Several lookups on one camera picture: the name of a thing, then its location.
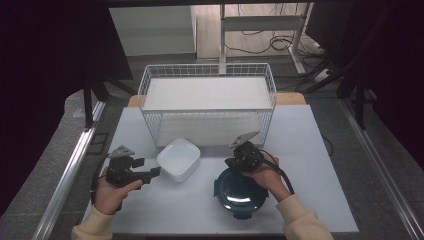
white square bowl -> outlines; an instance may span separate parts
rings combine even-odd
[[[200,150],[184,138],[177,138],[158,155],[158,164],[171,179],[183,182],[200,164]]]

white wire basket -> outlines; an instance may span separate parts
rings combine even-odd
[[[157,146],[185,138],[196,146],[228,146],[253,131],[265,143],[275,107],[271,69],[259,64],[146,67],[138,101]]]

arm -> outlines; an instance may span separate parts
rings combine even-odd
[[[279,159],[265,155],[265,160]],[[283,216],[285,226],[284,234],[288,240],[296,239],[333,239],[327,227],[321,223],[315,213],[308,211],[300,203],[297,195],[291,195],[281,181],[281,176],[269,166],[263,164],[258,170],[243,173],[244,176],[253,178],[256,183],[268,189],[278,201],[277,209]]]
[[[112,222],[116,209],[122,200],[128,196],[128,193],[139,188],[143,182],[138,180],[123,188],[116,188],[106,182],[103,176],[99,178],[97,184],[96,201],[87,219],[72,229],[71,239],[73,240],[112,239],[110,223]]]

beige sleeve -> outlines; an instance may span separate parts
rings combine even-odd
[[[112,232],[110,223],[113,215],[105,215],[99,212],[94,206],[88,217],[72,229],[72,240],[110,240]]]
[[[285,221],[284,234],[288,240],[333,239],[327,227],[316,214],[303,207],[297,195],[292,195],[277,204]]]

human hand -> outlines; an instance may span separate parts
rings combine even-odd
[[[268,154],[264,155],[264,159],[276,165],[278,165],[280,161],[279,158],[270,156]],[[284,186],[283,182],[281,181],[280,174],[278,174],[267,164],[262,163],[262,165],[255,171],[242,172],[242,174],[243,176],[254,179],[259,186],[270,191],[278,202],[283,201],[291,195],[286,186]]]
[[[96,200],[94,207],[101,213],[113,215],[121,202],[128,196],[128,193],[143,185],[142,180],[134,181],[125,187],[117,188],[106,181],[106,167],[102,177],[97,180]]]

